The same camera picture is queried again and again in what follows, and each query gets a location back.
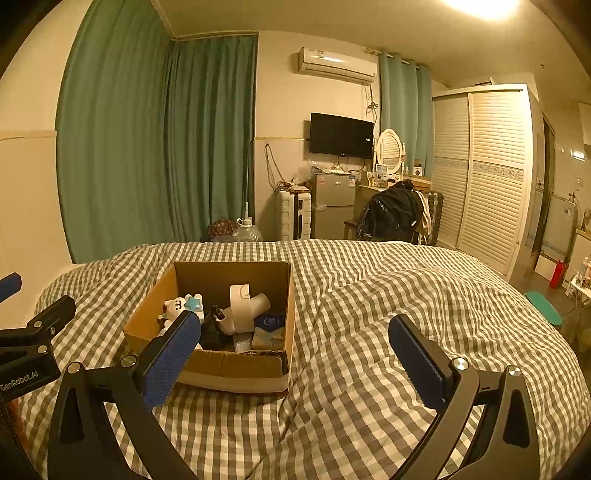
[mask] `ceiling light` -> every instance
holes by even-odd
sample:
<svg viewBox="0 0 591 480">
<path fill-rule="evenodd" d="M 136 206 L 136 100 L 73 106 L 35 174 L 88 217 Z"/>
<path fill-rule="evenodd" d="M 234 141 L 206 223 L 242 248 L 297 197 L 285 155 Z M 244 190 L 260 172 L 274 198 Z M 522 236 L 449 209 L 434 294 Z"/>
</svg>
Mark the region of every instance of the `ceiling light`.
<svg viewBox="0 0 591 480">
<path fill-rule="evenodd" d="M 501 20 L 510 16 L 519 0 L 443 0 L 450 7 L 485 20 Z"/>
</svg>

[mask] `teal stool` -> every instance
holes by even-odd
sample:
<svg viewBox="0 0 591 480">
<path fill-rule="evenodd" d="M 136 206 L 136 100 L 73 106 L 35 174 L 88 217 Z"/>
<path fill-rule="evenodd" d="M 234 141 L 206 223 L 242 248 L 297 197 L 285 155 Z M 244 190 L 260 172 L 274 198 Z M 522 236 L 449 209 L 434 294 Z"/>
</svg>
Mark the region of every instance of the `teal stool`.
<svg viewBox="0 0 591 480">
<path fill-rule="evenodd" d="M 554 306 L 541 293 L 536 291 L 529 291 L 525 294 L 530 303 L 535 307 L 542 316 L 548 320 L 548 323 L 555 328 L 560 328 L 562 325 L 562 317 L 556 311 Z"/>
</svg>

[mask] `air conditioner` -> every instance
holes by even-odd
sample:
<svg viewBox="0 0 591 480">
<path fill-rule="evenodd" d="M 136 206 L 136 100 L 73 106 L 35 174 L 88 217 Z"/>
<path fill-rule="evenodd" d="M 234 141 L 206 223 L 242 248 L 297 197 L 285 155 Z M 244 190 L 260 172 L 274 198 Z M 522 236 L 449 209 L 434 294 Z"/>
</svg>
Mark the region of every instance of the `air conditioner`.
<svg viewBox="0 0 591 480">
<path fill-rule="evenodd" d="M 368 85 L 376 79 L 378 65 L 372 61 L 331 51 L 302 48 L 300 50 L 299 72 Z"/>
</svg>

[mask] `teal curtain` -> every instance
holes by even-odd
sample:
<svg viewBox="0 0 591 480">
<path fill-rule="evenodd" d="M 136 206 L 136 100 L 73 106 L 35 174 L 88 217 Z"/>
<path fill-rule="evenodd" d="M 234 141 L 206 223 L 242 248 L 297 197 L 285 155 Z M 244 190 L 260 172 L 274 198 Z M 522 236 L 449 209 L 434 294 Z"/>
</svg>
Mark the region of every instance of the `teal curtain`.
<svg viewBox="0 0 591 480">
<path fill-rule="evenodd" d="M 238 217 L 252 168 L 256 36 L 173 42 L 146 0 L 94 0 L 56 116 L 74 262 L 198 241 Z"/>
<path fill-rule="evenodd" d="M 177 241 L 242 216 L 252 164 L 256 36 L 175 42 L 168 63 L 164 152 Z"/>
<path fill-rule="evenodd" d="M 393 129 L 406 146 L 406 165 L 419 160 L 424 174 L 433 166 L 433 101 L 429 68 L 403 63 L 400 55 L 379 59 L 381 82 L 381 129 Z"/>
</svg>

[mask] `mini fridge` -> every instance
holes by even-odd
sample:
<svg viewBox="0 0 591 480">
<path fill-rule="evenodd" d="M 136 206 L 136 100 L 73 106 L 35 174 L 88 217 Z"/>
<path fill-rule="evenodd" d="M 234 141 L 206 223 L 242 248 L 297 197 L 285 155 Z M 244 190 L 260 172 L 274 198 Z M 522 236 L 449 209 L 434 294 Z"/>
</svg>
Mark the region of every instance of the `mini fridge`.
<svg viewBox="0 0 591 480">
<path fill-rule="evenodd" d="M 353 219 L 355 176 L 317 173 L 311 182 L 312 238 L 342 240 Z"/>
</svg>

